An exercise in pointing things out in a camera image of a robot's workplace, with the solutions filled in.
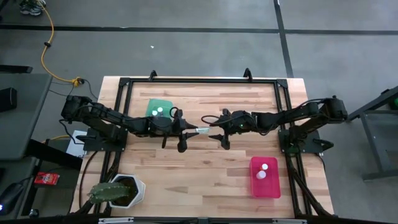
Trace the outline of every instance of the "gray floor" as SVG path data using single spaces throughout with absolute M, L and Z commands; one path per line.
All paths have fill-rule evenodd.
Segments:
M 48 0 L 63 26 L 277 28 L 271 0 Z M 395 0 L 280 0 L 287 29 L 397 30 Z M 46 17 L 19 15 L 10 4 L 7 24 L 48 25 Z M 48 31 L 0 30 L 0 63 L 40 65 Z M 398 84 L 398 36 L 288 35 L 294 77 L 304 78 L 309 98 L 337 95 L 349 112 Z M 88 79 L 98 94 L 105 75 L 286 77 L 278 34 L 167 32 L 56 32 L 46 64 L 65 78 Z M 70 86 L 51 89 L 67 94 Z M 87 86 L 73 91 L 87 95 Z M 64 97 L 49 93 L 34 138 L 64 134 L 58 124 Z M 72 129 L 84 126 L 73 124 Z M 376 171 L 360 121 L 321 128 L 335 143 L 325 154 L 335 213 L 341 217 L 398 222 L 398 178 L 364 183 Z

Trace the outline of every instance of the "cable connector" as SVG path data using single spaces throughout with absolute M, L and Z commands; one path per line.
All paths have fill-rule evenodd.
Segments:
M 72 83 L 75 87 L 78 87 L 79 85 L 82 85 L 85 83 L 85 80 L 80 78 L 80 77 L 76 77 L 76 78 L 72 78 Z

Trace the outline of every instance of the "green container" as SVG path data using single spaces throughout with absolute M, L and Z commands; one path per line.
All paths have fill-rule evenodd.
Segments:
M 170 117 L 170 110 L 173 103 L 167 100 L 150 99 L 145 116 L 163 116 Z

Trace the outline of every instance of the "pink container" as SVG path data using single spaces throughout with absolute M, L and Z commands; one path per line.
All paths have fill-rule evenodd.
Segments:
M 257 179 L 256 174 L 261 170 L 261 165 L 267 164 L 267 176 Z M 278 161 L 274 157 L 253 157 L 250 160 L 250 181 L 253 197 L 280 198 Z

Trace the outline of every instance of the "potted plant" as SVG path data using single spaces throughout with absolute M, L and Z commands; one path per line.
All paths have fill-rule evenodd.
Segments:
M 114 208 L 130 208 L 144 199 L 145 184 L 135 175 L 118 174 L 111 182 L 99 183 L 89 192 L 92 204 L 109 202 Z

